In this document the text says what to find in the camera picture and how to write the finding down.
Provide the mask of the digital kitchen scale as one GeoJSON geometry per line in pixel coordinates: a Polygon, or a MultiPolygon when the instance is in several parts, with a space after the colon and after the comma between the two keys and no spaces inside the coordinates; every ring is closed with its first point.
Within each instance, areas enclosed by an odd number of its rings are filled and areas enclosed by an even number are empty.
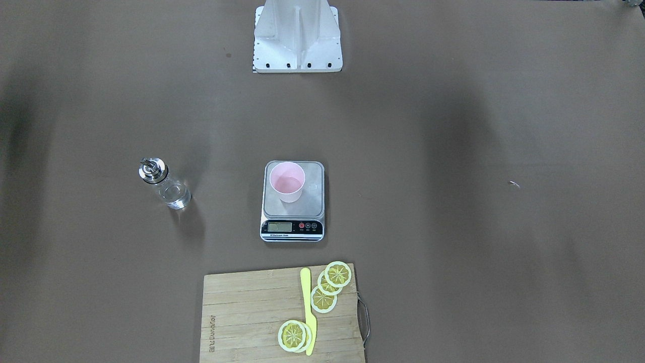
{"type": "Polygon", "coordinates": [[[260,237],[265,242],[318,242],[325,236],[325,168],[318,161],[292,161],[305,172],[306,181],[299,200],[282,202],[272,189],[269,175],[282,160],[267,163],[263,181],[260,237]]]}

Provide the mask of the glass sauce bottle metal spout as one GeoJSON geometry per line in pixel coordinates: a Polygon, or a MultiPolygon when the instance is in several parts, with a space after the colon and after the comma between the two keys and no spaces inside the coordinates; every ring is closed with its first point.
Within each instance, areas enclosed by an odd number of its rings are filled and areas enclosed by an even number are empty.
{"type": "Polygon", "coordinates": [[[170,209],[184,209],[191,202],[192,194],[186,182],[176,177],[163,159],[142,158],[138,173],[170,209]]]}

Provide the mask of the lemon slice top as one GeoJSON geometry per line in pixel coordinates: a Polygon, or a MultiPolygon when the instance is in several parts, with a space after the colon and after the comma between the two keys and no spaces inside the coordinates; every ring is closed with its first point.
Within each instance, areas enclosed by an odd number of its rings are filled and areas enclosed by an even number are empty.
{"type": "Polygon", "coordinates": [[[342,261],[333,261],[327,264],[324,270],[326,281],[334,288],[343,288],[352,280],[352,269],[342,261]]]}

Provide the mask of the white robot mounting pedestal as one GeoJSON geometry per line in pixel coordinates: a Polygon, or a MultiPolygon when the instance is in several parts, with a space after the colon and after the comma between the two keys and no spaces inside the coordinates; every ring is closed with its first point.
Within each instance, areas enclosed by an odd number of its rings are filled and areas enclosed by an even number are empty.
{"type": "Polygon", "coordinates": [[[254,15],[256,73],[340,72],[339,10],[328,1],[266,1],[254,15]]]}

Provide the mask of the bamboo cutting board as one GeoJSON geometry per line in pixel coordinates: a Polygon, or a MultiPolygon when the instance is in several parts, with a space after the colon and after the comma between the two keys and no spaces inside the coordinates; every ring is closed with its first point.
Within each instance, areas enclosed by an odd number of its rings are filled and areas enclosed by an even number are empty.
{"type": "Polygon", "coordinates": [[[365,362],[368,324],[361,319],[356,278],[330,312],[316,317],[311,355],[278,342],[288,320],[306,319],[300,267],[207,274],[203,278],[200,362],[365,362]]]}

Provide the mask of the lemon slice behind bottom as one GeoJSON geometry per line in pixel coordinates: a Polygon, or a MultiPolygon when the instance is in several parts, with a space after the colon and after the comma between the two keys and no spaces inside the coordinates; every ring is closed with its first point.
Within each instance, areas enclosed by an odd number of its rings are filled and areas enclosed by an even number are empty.
{"type": "Polygon", "coordinates": [[[309,328],[309,325],[304,323],[304,322],[298,322],[299,326],[303,329],[305,333],[305,340],[303,345],[295,351],[295,353],[302,353],[305,352],[309,347],[311,346],[312,340],[313,340],[313,333],[311,329],[309,328]]]}

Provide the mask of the yellow plastic knife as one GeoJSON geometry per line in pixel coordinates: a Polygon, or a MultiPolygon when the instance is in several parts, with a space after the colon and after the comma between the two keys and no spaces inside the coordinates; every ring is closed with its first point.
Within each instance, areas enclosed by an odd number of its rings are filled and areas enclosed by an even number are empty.
{"type": "Polygon", "coordinates": [[[311,292],[312,292],[312,287],[311,287],[311,271],[308,267],[302,267],[300,269],[300,286],[302,289],[302,296],[303,296],[303,306],[304,306],[304,314],[305,314],[305,324],[309,327],[311,330],[311,343],[309,343],[309,346],[305,350],[305,353],[307,356],[311,356],[315,347],[315,342],[316,342],[316,331],[317,331],[317,320],[315,315],[312,312],[312,304],[311,304],[311,292]]]}

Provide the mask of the lemon slice front bottom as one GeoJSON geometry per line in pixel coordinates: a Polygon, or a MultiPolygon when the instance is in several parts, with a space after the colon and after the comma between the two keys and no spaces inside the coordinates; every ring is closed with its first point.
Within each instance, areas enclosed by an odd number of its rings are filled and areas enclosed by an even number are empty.
{"type": "Polygon", "coordinates": [[[284,322],[277,333],[279,346],[288,353],[295,353],[304,343],[305,333],[298,324],[299,320],[284,322]]]}

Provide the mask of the pink plastic cup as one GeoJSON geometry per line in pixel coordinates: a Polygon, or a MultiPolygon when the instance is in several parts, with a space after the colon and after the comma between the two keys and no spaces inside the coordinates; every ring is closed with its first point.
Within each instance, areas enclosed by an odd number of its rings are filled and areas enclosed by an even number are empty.
{"type": "Polygon", "coordinates": [[[269,182],[282,202],[293,203],[302,195],[306,175],[304,169],[292,161],[279,162],[272,168],[269,182]]]}

